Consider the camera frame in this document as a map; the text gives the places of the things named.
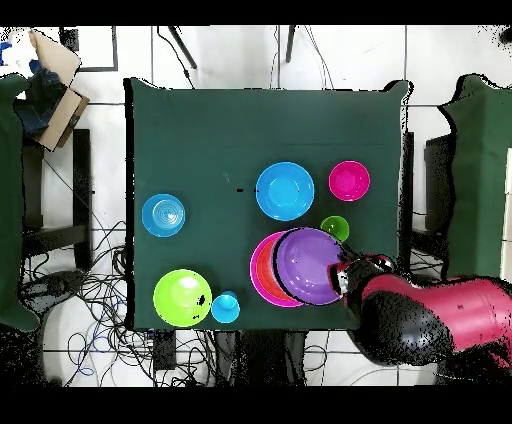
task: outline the small green cup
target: small green cup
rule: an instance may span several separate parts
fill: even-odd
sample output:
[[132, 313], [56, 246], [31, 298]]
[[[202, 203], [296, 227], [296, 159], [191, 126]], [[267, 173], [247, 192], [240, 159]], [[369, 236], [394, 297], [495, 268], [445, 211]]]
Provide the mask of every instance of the small green cup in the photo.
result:
[[345, 218], [341, 216], [329, 216], [320, 224], [320, 229], [336, 237], [340, 242], [348, 239], [349, 225]]

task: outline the green cloth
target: green cloth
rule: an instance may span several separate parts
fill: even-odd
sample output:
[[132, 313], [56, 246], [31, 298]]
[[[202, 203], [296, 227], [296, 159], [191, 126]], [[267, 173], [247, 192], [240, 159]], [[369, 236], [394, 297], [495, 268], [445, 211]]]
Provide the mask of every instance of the green cloth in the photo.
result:
[[24, 213], [23, 129], [13, 102], [28, 87], [28, 81], [18, 74], [0, 78], [0, 323], [22, 331], [39, 326], [37, 316], [18, 300]]
[[512, 90], [467, 75], [458, 98], [442, 108], [456, 127], [447, 276], [499, 277], [507, 149], [512, 147]]
[[[209, 314], [194, 328], [357, 328], [342, 302], [298, 308], [267, 303], [252, 286], [249, 262], [269, 234], [319, 228], [337, 214], [350, 224], [353, 249], [396, 258], [400, 103], [407, 82], [386, 92], [163, 90], [131, 82], [135, 327], [170, 328], [154, 310], [153, 290], [167, 272], [187, 268], [206, 278], [214, 298], [234, 291], [241, 308], [232, 324]], [[328, 188], [331, 169], [344, 160], [361, 161], [370, 173], [370, 189], [356, 202], [341, 202]], [[267, 217], [254, 193], [260, 173], [280, 161], [300, 164], [315, 183], [313, 205], [292, 222]], [[142, 206], [156, 193], [172, 194], [185, 206], [185, 225], [173, 237], [154, 237], [142, 224]]]

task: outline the blue object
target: blue object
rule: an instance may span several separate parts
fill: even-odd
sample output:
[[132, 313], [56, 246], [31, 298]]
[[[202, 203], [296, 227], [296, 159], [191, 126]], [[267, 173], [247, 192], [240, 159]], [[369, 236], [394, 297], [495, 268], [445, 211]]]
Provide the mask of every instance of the blue object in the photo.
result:
[[155, 194], [142, 207], [142, 223], [156, 237], [173, 236], [185, 223], [185, 208], [170, 194]]
[[229, 324], [235, 321], [240, 314], [240, 305], [236, 294], [225, 291], [212, 302], [212, 316], [221, 324]]
[[291, 221], [306, 213], [315, 197], [313, 179], [302, 166], [279, 162], [265, 169], [256, 182], [261, 210], [278, 221]]

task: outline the light blue bowl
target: light blue bowl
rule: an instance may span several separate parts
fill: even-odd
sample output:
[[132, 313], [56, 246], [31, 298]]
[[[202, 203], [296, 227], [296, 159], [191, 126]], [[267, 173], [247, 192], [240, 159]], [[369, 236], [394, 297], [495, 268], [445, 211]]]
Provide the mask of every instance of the light blue bowl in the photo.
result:
[[291, 221], [306, 213], [315, 197], [313, 179], [302, 166], [279, 162], [265, 169], [256, 182], [261, 210], [278, 221]]
[[185, 223], [185, 207], [170, 194], [155, 194], [142, 207], [142, 223], [156, 237], [170, 237]]

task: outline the purple plate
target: purple plate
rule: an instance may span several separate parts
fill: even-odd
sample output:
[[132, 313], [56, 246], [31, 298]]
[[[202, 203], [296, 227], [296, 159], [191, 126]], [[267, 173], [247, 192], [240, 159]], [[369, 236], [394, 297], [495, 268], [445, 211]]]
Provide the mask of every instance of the purple plate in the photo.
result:
[[322, 230], [290, 230], [274, 246], [274, 276], [287, 294], [301, 302], [336, 302], [340, 296], [332, 288], [330, 268], [340, 262], [342, 251], [338, 241]]

